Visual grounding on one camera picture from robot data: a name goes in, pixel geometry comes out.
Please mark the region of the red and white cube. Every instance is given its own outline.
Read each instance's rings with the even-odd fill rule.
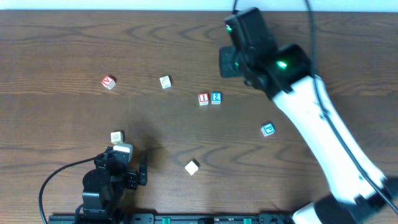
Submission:
[[[199,94],[199,105],[208,105],[209,104],[209,94],[208,93],[200,93]]]
[[[105,76],[104,79],[101,81],[102,85],[105,86],[105,88],[112,90],[112,88],[116,85],[116,82],[111,78],[110,76]]]

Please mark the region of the wooden tabletop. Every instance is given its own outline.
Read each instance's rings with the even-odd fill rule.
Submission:
[[[223,79],[227,12],[1,11],[0,223],[40,223],[37,197],[55,169],[104,151],[123,130],[131,169],[150,152],[149,181],[125,191],[127,212],[295,210],[329,194],[289,119],[242,78]],[[264,13],[279,45],[308,52],[304,12]],[[323,12],[320,71],[337,111],[369,158],[398,175],[398,14]],[[101,84],[112,75],[117,84]],[[170,75],[172,88],[159,78]],[[221,91],[221,105],[198,94]],[[263,137],[271,121],[276,133]],[[200,170],[184,166],[195,158]],[[55,176],[46,215],[73,213],[92,162]],[[370,223],[398,223],[384,209]]]

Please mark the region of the blue and white cube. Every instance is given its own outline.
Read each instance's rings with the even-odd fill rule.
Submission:
[[[211,93],[211,104],[221,104],[221,93]]]
[[[262,134],[266,137],[275,133],[275,128],[272,123],[268,123],[261,128]]]

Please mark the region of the white arm segment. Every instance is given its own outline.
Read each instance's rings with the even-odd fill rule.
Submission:
[[[383,173],[366,157],[344,122],[338,116],[320,78],[319,92],[323,104],[330,112],[329,117],[345,143],[368,176],[382,188]],[[343,146],[336,138],[329,124],[322,118],[322,112],[313,87],[313,78],[305,77],[292,85],[293,92],[278,93],[272,100],[300,131],[304,140],[321,165],[333,196],[339,202],[355,204],[354,199],[362,195],[365,199],[376,192],[361,176]]]

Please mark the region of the cube face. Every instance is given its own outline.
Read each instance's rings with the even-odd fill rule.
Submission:
[[[275,133],[275,129],[272,123],[268,123],[261,128],[261,132],[264,136],[269,136]]]
[[[199,166],[194,161],[191,161],[185,166],[185,170],[188,171],[190,175],[193,175],[199,170]]]
[[[160,84],[162,85],[163,89],[170,88],[172,86],[172,83],[168,75],[160,78]]]
[[[211,94],[211,104],[212,105],[221,104],[221,93],[214,92]]]
[[[199,94],[199,105],[208,105],[209,104],[209,94],[208,93],[200,93]]]
[[[110,76],[105,76],[104,79],[102,79],[101,83],[103,86],[105,86],[105,88],[109,90],[112,90],[112,88],[116,84],[116,82]]]
[[[111,133],[111,142],[113,144],[123,143],[123,134],[120,131]]]

